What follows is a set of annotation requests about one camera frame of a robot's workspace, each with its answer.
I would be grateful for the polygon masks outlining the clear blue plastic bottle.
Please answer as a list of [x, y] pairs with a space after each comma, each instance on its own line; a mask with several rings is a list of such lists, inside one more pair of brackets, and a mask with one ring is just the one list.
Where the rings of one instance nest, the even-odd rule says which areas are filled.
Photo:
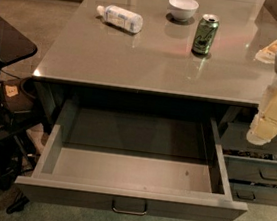
[[127, 9], [120, 8], [119, 6], [109, 5], [104, 7], [99, 5], [96, 10], [105, 22], [111, 23], [111, 25], [126, 30], [127, 32], [137, 34], [143, 27], [142, 16]]

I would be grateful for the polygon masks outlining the grey middle side drawer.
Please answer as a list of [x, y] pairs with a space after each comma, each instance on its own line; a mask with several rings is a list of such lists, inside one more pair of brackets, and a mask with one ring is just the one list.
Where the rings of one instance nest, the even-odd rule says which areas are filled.
[[248, 142], [245, 123], [229, 123], [220, 143], [233, 180], [277, 186], [277, 136], [262, 146]]

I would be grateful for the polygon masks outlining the grey lower side drawer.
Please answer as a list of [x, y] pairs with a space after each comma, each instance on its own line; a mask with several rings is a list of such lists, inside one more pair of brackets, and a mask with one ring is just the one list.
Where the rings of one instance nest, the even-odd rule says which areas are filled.
[[234, 200], [277, 206], [277, 188], [230, 183]]

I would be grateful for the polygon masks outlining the open grey top drawer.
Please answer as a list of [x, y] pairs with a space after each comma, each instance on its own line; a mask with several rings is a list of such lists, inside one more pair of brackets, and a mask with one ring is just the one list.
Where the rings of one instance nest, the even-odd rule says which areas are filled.
[[232, 197], [218, 132], [212, 120], [68, 101], [32, 175], [16, 183], [34, 202], [112, 210], [125, 197], [145, 201], [148, 216], [234, 221], [248, 207]]

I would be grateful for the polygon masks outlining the green soda can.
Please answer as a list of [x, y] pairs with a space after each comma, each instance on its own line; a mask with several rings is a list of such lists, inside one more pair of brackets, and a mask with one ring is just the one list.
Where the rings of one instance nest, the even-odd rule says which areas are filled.
[[216, 15], [205, 14], [197, 25], [192, 50], [199, 55], [209, 54], [212, 42], [219, 27], [219, 18]]

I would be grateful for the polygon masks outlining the white ceramic bowl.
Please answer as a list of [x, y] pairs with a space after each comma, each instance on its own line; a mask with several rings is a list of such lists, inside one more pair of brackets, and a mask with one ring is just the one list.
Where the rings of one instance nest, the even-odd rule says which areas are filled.
[[169, 0], [168, 9], [177, 21], [187, 21], [199, 8], [195, 0]]

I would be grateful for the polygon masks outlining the brown bag with tag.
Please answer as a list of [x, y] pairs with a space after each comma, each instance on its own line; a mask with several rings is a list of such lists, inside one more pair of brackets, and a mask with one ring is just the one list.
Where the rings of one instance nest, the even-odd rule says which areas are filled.
[[39, 109], [38, 94], [31, 77], [6, 80], [0, 88], [3, 104], [11, 113], [26, 114]]

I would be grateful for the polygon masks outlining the black side table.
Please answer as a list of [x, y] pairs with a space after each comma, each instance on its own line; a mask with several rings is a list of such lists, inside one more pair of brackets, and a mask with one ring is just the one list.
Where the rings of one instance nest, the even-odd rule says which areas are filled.
[[0, 62], [11, 65], [37, 53], [37, 46], [0, 17]]

